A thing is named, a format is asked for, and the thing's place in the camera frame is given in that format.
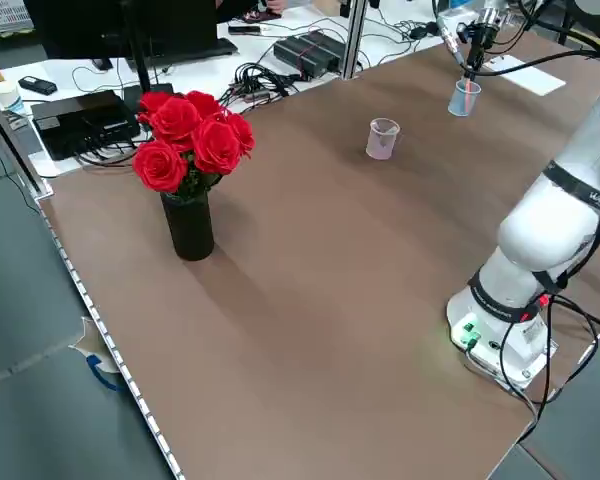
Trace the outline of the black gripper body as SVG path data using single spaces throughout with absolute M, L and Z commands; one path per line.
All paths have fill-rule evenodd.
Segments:
M 499 32 L 498 27 L 488 24 L 460 23 L 458 25 L 458 38 L 463 44 L 470 44 L 472 47 L 489 49 L 496 39 Z

